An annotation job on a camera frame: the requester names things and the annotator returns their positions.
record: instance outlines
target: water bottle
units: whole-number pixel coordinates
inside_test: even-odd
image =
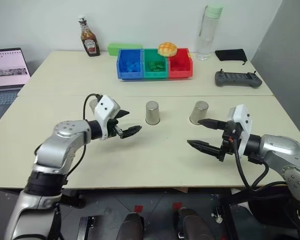
[[[207,5],[204,9],[201,28],[197,42],[196,57],[199,60],[206,60],[211,51],[215,31],[222,12],[222,7],[212,7]]]

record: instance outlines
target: laptop keyboard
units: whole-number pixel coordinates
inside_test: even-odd
[[[17,91],[0,92],[0,105],[12,104],[17,98]]]

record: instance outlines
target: black pouch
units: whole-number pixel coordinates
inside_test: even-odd
[[[215,55],[220,61],[243,61],[242,65],[245,65],[246,61],[248,61],[243,49],[216,50]]]

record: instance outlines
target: laptop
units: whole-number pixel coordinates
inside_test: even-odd
[[[0,118],[29,79],[21,48],[0,49]]]

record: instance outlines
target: white table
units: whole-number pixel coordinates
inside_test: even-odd
[[[190,96],[124,97],[112,96],[130,114],[120,118],[119,127],[142,125],[141,131],[127,139],[94,140],[85,158],[71,174],[66,188],[137,187],[224,187],[242,186],[235,160],[224,162],[203,154],[187,144],[202,140],[220,147],[222,131],[189,122],[198,100],[209,104],[207,118],[225,120],[230,108],[246,104],[257,135],[289,136],[300,142],[300,132],[273,96]],[[34,161],[34,149],[48,138],[54,126],[64,120],[82,117],[84,96],[21,96],[0,120],[0,188],[23,188]],[[159,103],[161,121],[145,123],[146,102]],[[93,120],[87,107],[87,118]],[[77,152],[74,163],[81,156]],[[263,167],[242,160],[251,183]],[[281,180],[273,170],[261,182]]]
[[[245,65],[242,61],[219,61],[215,54],[200,61],[192,54],[192,78],[146,82],[124,82],[118,79],[116,61],[117,57],[107,52],[102,52],[98,57],[89,57],[83,51],[52,52],[18,95],[86,96],[103,93],[110,96],[272,96],[264,81],[256,89],[216,86],[215,73],[220,69],[225,72],[253,73],[255,68],[249,61]]]

